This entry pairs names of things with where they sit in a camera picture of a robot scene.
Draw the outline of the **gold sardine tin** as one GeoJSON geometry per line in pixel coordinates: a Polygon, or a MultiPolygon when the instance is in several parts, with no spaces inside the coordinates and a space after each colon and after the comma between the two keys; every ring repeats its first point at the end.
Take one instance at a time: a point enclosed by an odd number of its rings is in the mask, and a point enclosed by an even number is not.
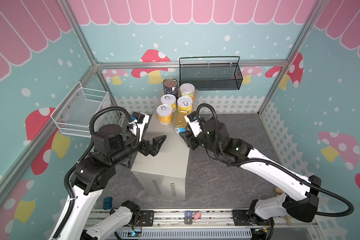
{"type": "Polygon", "coordinates": [[[185,132],[187,130],[188,123],[186,121],[187,112],[185,111],[179,111],[176,122],[175,122],[175,132],[177,134],[185,132]]]}

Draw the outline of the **yellow can pull-tab lid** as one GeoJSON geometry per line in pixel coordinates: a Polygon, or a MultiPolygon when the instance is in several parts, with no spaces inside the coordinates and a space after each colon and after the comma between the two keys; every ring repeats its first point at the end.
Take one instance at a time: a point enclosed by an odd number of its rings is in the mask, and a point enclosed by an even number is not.
{"type": "Polygon", "coordinates": [[[166,94],[161,97],[162,105],[169,105],[173,108],[175,112],[177,109],[177,98],[174,95],[166,94]]]}
{"type": "Polygon", "coordinates": [[[178,110],[181,112],[191,113],[193,111],[193,99],[191,97],[183,96],[177,100],[178,110]]]}
{"type": "Polygon", "coordinates": [[[156,113],[162,125],[169,125],[173,121],[173,107],[170,105],[159,105],[156,113]]]}

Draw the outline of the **yellow can white lid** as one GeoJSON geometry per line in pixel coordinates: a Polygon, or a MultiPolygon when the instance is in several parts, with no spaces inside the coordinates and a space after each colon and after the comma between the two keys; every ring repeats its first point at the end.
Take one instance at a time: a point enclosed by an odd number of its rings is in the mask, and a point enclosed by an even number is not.
{"type": "Polygon", "coordinates": [[[194,100],[195,86],[190,83],[184,83],[180,86],[181,97],[189,97],[194,100]]]}

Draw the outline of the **dark blue tall can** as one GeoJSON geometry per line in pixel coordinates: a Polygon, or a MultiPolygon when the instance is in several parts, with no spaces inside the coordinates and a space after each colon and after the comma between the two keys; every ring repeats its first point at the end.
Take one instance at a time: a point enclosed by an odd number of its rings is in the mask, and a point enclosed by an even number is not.
{"type": "Polygon", "coordinates": [[[178,98],[178,81],[174,78],[168,78],[163,81],[163,89],[165,95],[173,95],[178,98]]]}

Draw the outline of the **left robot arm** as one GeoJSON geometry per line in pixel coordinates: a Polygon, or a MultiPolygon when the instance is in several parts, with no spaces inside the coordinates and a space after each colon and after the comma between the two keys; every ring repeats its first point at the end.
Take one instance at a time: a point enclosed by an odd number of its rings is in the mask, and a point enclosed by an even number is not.
{"type": "Polygon", "coordinates": [[[116,174],[116,166],[123,165],[137,153],[153,157],[158,154],[167,137],[158,136],[152,142],[144,140],[141,132],[148,119],[148,115],[140,112],[130,115],[122,107],[108,107],[93,115],[89,123],[91,142],[64,177],[68,198],[51,240],[105,240],[124,226],[133,230],[142,226],[141,208],[125,201],[100,223],[85,227],[94,204],[116,174]],[[127,131],[124,133],[117,124],[108,124],[96,131],[98,118],[113,111],[125,115],[127,131]]]}

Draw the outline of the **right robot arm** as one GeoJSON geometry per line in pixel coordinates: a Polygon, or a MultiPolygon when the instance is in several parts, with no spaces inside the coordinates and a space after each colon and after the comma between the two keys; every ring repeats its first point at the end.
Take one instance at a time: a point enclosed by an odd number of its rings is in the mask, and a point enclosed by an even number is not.
{"type": "Polygon", "coordinates": [[[315,216],[338,218],[354,212],[350,201],[323,189],[320,178],[314,175],[306,177],[290,171],[246,141],[231,138],[226,125],[219,121],[211,105],[200,104],[196,111],[187,113],[184,119],[190,130],[181,132],[180,136],[188,148],[195,150],[203,147],[212,160],[228,167],[250,171],[282,190],[277,197],[251,202],[247,215],[253,225],[273,217],[291,216],[298,221],[310,223],[315,216]],[[348,208],[338,213],[320,212],[320,193],[341,201],[348,208]]]}

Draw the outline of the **grey metal cabinet counter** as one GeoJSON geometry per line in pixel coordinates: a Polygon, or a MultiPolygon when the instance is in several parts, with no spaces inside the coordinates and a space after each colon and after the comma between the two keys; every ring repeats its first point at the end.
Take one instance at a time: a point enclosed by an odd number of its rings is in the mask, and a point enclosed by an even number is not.
{"type": "Polygon", "coordinates": [[[150,196],[185,201],[190,149],[175,132],[178,111],[173,113],[174,119],[169,125],[162,125],[156,112],[159,105],[161,101],[157,100],[143,139],[152,142],[161,135],[167,138],[156,156],[139,153],[131,172],[150,196]]]}

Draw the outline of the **teal small object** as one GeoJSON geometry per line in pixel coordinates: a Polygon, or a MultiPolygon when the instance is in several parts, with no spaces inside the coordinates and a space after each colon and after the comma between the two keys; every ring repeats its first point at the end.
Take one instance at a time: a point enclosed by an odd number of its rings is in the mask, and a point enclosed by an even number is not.
{"type": "Polygon", "coordinates": [[[113,198],[105,197],[103,199],[103,210],[111,210],[113,208],[113,198]]]}

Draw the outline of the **pink small object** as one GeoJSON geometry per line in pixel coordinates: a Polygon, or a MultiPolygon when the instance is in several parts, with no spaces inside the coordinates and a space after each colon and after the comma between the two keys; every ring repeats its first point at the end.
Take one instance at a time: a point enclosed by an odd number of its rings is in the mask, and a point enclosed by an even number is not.
{"type": "Polygon", "coordinates": [[[194,221],[199,220],[201,218],[201,216],[202,216],[202,213],[200,211],[195,212],[193,215],[194,221]]]}

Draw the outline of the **grey small block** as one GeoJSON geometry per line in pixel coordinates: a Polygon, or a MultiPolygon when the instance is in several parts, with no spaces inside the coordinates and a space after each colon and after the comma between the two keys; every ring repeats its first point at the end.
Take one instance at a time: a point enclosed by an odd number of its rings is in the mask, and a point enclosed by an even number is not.
{"type": "Polygon", "coordinates": [[[193,212],[192,211],[185,211],[184,223],[185,223],[185,225],[191,225],[193,223],[193,212]]]}

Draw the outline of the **green circuit board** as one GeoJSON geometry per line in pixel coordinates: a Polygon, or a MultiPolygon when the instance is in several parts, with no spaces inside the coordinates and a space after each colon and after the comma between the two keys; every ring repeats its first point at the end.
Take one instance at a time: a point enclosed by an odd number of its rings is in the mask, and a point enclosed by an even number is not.
{"type": "Polygon", "coordinates": [[[128,230],[128,238],[140,238],[141,236],[141,230],[128,230]]]}

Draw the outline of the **wooden toy hammer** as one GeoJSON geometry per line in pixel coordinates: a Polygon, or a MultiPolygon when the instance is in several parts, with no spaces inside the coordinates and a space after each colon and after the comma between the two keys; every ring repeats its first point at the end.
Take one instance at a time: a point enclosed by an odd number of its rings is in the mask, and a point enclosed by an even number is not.
{"type": "MultiPolygon", "coordinates": [[[[275,188],[275,193],[277,194],[276,196],[278,196],[278,195],[283,194],[284,191],[282,191],[280,188],[275,188]]],[[[290,216],[286,216],[286,220],[287,220],[288,225],[291,226],[292,222],[291,222],[290,216]]]]}

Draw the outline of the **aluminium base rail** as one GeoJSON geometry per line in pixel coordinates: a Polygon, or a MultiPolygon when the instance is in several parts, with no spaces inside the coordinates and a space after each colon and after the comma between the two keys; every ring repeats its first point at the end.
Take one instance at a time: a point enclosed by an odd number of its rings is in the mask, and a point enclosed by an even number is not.
{"type": "Polygon", "coordinates": [[[322,240],[316,221],[274,217],[252,224],[247,209],[91,211],[80,240],[322,240]]]}

